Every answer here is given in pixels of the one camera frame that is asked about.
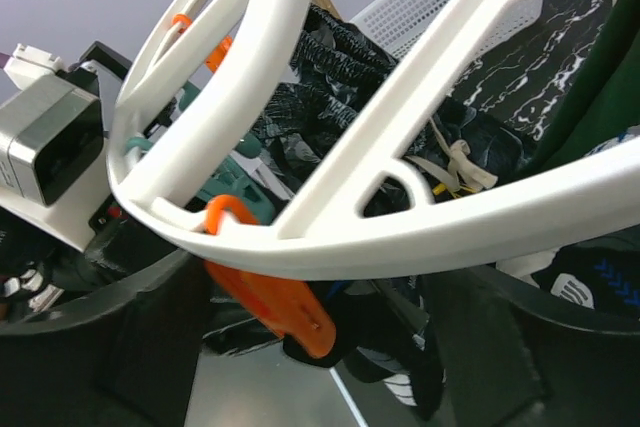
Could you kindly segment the black blue sock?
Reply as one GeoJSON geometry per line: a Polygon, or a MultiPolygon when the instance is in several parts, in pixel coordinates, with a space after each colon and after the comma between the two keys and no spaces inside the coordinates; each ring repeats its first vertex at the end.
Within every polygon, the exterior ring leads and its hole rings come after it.
{"type": "MultiPolygon", "coordinates": [[[[506,184],[535,159],[537,145],[516,134],[492,141],[481,165],[506,184]]],[[[589,150],[554,152],[559,166],[611,149],[639,137],[639,125],[628,127],[589,150]]],[[[496,270],[582,307],[639,320],[639,225],[575,244],[492,264],[496,270]]]]}

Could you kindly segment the white round clip hanger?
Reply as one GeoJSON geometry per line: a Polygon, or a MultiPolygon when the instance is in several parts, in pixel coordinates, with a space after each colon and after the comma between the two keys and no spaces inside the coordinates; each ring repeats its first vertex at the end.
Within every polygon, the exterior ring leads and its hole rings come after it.
{"type": "Polygon", "coordinates": [[[302,280],[466,268],[639,221],[639,144],[435,203],[402,153],[518,0],[450,0],[269,226],[216,235],[186,203],[279,83],[311,0],[173,0],[115,104],[106,155],[120,205],[201,258],[302,280]]]}

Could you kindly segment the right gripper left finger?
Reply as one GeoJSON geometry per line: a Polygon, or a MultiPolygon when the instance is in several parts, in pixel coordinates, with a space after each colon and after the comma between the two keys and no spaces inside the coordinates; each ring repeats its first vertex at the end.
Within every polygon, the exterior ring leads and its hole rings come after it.
{"type": "Polygon", "coordinates": [[[183,425],[209,295],[202,261],[175,251],[2,325],[2,425],[183,425]]]}

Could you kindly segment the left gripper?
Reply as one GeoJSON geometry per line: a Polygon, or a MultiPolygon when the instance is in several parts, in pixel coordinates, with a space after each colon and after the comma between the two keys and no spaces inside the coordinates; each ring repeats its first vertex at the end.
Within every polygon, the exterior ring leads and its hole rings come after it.
{"type": "MultiPolygon", "coordinates": [[[[84,53],[98,66],[94,90],[99,94],[103,131],[111,130],[114,104],[131,61],[106,44],[95,41],[84,53]]],[[[175,246],[156,235],[108,196],[89,220],[95,231],[84,255],[99,277],[127,277],[175,251],[175,246]]]]}

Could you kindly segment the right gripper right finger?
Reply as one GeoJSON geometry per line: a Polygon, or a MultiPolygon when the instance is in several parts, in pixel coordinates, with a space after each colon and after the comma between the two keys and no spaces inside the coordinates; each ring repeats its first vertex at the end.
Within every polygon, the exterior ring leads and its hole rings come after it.
{"type": "Polygon", "coordinates": [[[638,321],[487,266],[420,283],[457,425],[638,425],[638,321]]]}

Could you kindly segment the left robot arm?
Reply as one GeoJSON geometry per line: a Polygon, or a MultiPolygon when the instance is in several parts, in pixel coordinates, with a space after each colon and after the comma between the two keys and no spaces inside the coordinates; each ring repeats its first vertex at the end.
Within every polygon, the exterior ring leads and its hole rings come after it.
{"type": "Polygon", "coordinates": [[[1,56],[1,317],[11,321],[122,280],[175,251],[115,200],[106,153],[130,61],[95,41],[70,66],[20,44],[1,56]]]}

